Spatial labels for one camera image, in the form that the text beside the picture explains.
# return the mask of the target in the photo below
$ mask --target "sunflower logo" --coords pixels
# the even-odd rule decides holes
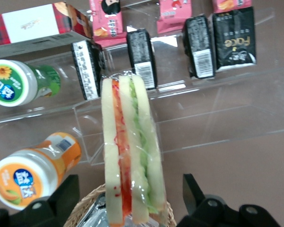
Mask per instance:
[[[0,66],[0,79],[8,80],[11,75],[11,69],[8,66]]]

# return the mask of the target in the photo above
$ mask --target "red sauce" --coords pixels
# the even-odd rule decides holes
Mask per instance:
[[[132,191],[131,191],[131,157],[129,151],[127,131],[124,123],[123,111],[121,107],[121,99],[119,95],[119,82],[113,80],[113,95],[114,95],[114,111],[117,136],[115,143],[119,148],[119,166],[121,173],[121,194],[122,196],[123,217],[132,212]]]

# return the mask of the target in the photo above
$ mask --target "black juice box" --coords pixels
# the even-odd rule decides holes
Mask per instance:
[[[217,69],[257,63],[253,7],[213,14],[213,29]]]
[[[185,54],[189,57],[190,76],[199,79],[214,77],[213,46],[205,15],[186,20],[183,28],[183,44]]]
[[[71,50],[84,99],[100,97],[102,70],[105,70],[102,47],[83,40],[72,43]]]
[[[142,77],[146,89],[155,89],[158,80],[149,33],[146,29],[138,29],[127,33],[126,40],[133,72]]]

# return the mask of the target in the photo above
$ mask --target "orange label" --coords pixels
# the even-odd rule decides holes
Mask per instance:
[[[0,169],[0,197],[12,206],[24,208],[42,193],[42,182],[32,168],[14,163]]]
[[[78,141],[64,132],[50,135],[32,150],[42,154],[53,164],[58,174],[58,184],[64,174],[77,165],[81,158],[81,147]]]

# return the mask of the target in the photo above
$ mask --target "plastic bag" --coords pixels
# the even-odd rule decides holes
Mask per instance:
[[[214,13],[223,13],[251,6],[252,0],[213,0]]]
[[[191,0],[160,0],[158,33],[181,30],[186,19],[192,15]]]
[[[93,17],[93,39],[102,47],[126,42],[119,0],[89,0]]]

